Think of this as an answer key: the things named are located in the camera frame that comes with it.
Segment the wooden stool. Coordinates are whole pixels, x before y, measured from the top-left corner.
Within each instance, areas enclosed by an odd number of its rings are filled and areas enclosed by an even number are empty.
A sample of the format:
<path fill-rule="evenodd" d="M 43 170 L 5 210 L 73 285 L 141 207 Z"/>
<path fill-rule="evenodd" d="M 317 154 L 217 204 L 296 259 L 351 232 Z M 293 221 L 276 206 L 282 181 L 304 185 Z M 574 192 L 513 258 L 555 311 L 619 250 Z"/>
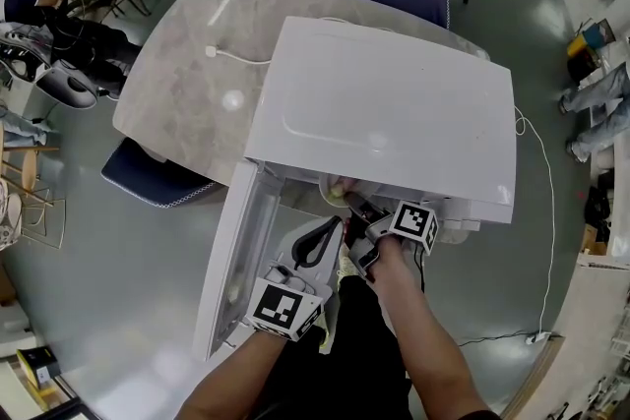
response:
<path fill-rule="evenodd" d="M 0 185 L 5 185 L 10 188 L 21 191 L 27 197 L 35 200 L 36 202 L 43 204 L 45 207 L 52 207 L 53 203 L 46 198 L 39 196 L 35 191 L 36 182 L 38 181 L 37 175 L 37 156 L 41 152 L 58 151 L 59 147 L 47 147 L 47 146 L 25 146 L 25 147 L 7 147 L 4 126 L 0 123 Z M 23 156 L 23 164 L 21 168 L 14 166 L 8 161 L 4 160 L 5 153 L 21 152 Z M 8 168 L 21 176 L 21 181 L 16 182 L 10 179 L 4 174 L 4 169 Z"/>

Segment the person's white shoe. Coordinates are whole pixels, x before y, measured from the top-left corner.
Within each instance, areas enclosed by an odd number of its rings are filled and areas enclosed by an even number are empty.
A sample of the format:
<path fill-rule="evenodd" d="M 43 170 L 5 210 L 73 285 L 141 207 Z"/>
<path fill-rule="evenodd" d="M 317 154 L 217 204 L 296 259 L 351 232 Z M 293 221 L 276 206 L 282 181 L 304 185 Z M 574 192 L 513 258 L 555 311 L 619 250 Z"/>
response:
<path fill-rule="evenodd" d="M 342 243 L 339 249 L 338 258 L 338 287 L 341 287 L 341 282 L 345 277 L 359 276 L 358 270 L 349 257 L 349 248 L 345 243 Z"/>
<path fill-rule="evenodd" d="M 318 326 L 325 330 L 325 338 L 320 344 L 320 352 L 322 354 L 329 354 L 332 349 L 336 332 L 337 318 L 338 307 L 332 303 L 326 304 L 318 322 Z"/>

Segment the black bag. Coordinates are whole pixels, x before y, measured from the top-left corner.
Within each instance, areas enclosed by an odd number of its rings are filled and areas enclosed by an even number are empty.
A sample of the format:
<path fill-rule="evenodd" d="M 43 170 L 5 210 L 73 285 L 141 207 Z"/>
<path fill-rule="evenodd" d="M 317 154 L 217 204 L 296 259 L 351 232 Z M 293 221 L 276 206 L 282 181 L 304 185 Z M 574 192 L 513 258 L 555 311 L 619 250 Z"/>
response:
<path fill-rule="evenodd" d="M 583 49 L 567 61 L 570 78 L 577 85 L 599 67 L 599 55 L 591 48 Z"/>

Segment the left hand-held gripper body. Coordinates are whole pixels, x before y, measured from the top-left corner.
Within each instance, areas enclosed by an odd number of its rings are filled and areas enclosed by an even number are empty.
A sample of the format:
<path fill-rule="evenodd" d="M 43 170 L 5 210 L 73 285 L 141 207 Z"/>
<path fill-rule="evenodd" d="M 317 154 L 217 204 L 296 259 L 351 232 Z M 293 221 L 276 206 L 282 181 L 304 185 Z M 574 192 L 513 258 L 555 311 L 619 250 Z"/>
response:
<path fill-rule="evenodd" d="M 246 320 L 256 329 L 299 341 L 324 311 L 316 286 L 280 264 L 273 264 L 254 283 Z"/>

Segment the metal frame stool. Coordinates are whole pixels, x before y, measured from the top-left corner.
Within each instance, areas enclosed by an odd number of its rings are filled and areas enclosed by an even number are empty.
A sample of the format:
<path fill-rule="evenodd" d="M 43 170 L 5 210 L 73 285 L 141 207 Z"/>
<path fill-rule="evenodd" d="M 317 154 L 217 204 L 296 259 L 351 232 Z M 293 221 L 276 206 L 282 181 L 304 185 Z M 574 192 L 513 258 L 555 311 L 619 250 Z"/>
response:
<path fill-rule="evenodd" d="M 22 198 L 21 233 L 26 239 L 55 251 L 62 248 L 67 223 L 64 198 L 32 201 Z"/>

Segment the yellow container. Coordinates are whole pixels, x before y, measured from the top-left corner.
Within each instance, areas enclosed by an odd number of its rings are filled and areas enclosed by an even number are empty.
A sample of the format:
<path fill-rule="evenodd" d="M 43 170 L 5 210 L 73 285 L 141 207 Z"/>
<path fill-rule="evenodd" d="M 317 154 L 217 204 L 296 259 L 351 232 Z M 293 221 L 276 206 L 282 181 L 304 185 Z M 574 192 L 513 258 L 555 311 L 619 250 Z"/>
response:
<path fill-rule="evenodd" d="M 573 59 L 588 47 L 588 43 L 582 33 L 577 35 L 567 46 L 567 57 Z"/>

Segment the grey backpack device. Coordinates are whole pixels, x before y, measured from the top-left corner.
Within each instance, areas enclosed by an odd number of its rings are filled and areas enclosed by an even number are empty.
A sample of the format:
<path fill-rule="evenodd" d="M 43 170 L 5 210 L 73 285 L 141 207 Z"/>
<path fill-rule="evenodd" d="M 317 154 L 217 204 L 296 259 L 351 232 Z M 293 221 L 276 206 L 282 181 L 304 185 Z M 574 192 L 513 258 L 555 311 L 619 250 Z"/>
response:
<path fill-rule="evenodd" d="M 83 72 L 64 66 L 62 61 L 52 66 L 41 64 L 35 71 L 34 84 L 70 108 L 84 110 L 97 103 L 97 87 Z"/>

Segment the wooden counter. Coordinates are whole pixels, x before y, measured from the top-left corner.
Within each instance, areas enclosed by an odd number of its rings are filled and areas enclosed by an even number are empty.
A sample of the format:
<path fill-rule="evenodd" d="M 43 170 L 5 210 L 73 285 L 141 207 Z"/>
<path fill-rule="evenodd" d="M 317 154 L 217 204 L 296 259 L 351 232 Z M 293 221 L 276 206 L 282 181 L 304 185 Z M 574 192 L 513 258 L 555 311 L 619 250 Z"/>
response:
<path fill-rule="evenodd" d="M 533 369 L 501 412 L 503 420 L 545 420 L 583 411 L 616 363 L 611 339 L 621 322 L 630 270 L 576 266 L 550 336 L 535 344 Z"/>

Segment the person's black trousers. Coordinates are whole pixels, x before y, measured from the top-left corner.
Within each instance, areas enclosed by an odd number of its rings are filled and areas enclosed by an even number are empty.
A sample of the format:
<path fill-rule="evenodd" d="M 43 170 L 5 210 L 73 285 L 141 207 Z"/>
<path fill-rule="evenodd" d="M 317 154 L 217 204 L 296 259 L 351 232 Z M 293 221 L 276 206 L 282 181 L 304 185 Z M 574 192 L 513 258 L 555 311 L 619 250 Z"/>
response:
<path fill-rule="evenodd" d="M 270 420 L 412 420 L 410 380 L 378 297 L 359 276 L 341 280 L 330 352 L 317 327 L 284 348 L 273 374 Z"/>

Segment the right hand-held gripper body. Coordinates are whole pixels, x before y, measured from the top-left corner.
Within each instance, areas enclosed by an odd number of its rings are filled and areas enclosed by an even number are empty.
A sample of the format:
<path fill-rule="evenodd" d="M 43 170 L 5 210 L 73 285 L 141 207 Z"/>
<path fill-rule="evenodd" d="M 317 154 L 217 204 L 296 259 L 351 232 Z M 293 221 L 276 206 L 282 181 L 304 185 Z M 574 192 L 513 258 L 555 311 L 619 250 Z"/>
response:
<path fill-rule="evenodd" d="M 363 277 L 369 276 L 369 269 L 380 257 L 379 242 L 388 236 L 411 243 L 414 263 L 423 272 L 423 261 L 437 237 L 437 217 L 432 209 L 399 201 L 394 212 L 366 227 L 354 215 L 350 221 L 347 231 L 354 241 L 349 245 L 349 257 Z"/>

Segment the black and yellow box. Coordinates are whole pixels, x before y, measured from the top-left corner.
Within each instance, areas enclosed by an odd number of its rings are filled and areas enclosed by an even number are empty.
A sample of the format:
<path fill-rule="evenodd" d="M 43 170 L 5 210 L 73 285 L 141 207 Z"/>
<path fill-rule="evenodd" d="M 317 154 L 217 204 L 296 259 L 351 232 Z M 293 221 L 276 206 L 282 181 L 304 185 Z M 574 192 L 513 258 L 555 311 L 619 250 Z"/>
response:
<path fill-rule="evenodd" d="M 48 345 L 18 349 L 17 357 L 27 379 L 38 390 L 47 388 L 61 374 L 60 365 Z"/>

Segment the blue board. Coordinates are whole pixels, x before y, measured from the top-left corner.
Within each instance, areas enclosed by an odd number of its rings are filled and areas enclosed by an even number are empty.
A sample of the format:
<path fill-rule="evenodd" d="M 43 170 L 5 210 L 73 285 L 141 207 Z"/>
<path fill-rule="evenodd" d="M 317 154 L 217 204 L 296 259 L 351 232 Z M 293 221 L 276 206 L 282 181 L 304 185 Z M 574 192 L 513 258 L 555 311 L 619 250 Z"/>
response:
<path fill-rule="evenodd" d="M 592 24 L 582 31 L 586 44 L 593 50 L 602 49 L 616 40 L 607 19 Z"/>

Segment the person's right forearm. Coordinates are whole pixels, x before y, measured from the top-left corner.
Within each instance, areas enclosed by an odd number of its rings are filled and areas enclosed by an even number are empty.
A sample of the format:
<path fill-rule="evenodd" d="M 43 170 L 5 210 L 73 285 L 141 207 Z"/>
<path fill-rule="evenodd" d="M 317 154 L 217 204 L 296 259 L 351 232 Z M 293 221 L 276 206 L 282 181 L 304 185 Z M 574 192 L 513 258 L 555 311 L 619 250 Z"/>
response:
<path fill-rule="evenodd" d="M 370 267 L 373 285 L 428 420 L 500 420 L 479 395 L 459 346 L 431 312 L 401 244 L 387 236 L 378 250 Z"/>

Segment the grey marble table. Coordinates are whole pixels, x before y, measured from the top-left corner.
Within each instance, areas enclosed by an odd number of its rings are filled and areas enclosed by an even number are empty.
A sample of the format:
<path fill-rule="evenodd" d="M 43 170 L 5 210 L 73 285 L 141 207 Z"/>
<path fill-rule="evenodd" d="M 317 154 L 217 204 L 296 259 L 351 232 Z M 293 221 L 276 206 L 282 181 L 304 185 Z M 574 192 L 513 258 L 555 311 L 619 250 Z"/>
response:
<path fill-rule="evenodd" d="M 478 56 L 448 30 L 369 0 L 176 0 L 132 68 L 115 128 L 228 191 L 289 17 L 395 32 Z"/>

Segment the person's left forearm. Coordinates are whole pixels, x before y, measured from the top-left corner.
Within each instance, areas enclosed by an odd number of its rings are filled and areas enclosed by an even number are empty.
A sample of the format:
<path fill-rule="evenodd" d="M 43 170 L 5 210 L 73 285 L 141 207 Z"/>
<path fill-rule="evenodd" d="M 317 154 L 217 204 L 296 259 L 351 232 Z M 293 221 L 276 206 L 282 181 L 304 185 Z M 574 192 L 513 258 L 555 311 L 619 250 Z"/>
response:
<path fill-rule="evenodd" d="M 246 418 L 286 344 L 279 336 L 254 332 L 193 389 L 174 420 Z"/>

